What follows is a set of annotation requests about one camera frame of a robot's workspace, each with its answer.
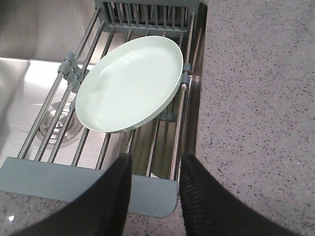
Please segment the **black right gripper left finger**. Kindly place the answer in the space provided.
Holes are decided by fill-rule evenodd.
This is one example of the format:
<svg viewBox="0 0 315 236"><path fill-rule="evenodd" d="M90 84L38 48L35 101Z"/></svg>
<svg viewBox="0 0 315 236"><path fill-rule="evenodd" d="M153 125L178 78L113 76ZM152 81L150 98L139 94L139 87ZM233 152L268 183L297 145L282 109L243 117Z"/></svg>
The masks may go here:
<svg viewBox="0 0 315 236"><path fill-rule="evenodd" d="M121 153L108 170L73 202L16 236L120 236L128 212L132 156Z"/></svg>

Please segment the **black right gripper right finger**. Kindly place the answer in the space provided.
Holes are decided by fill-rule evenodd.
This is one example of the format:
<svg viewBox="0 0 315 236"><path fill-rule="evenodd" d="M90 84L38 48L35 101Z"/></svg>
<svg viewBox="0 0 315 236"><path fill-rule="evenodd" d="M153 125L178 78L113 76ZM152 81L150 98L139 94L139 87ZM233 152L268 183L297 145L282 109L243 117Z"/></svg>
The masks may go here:
<svg viewBox="0 0 315 236"><path fill-rule="evenodd" d="M193 154L182 157L180 198L188 236L293 236L221 186Z"/></svg>

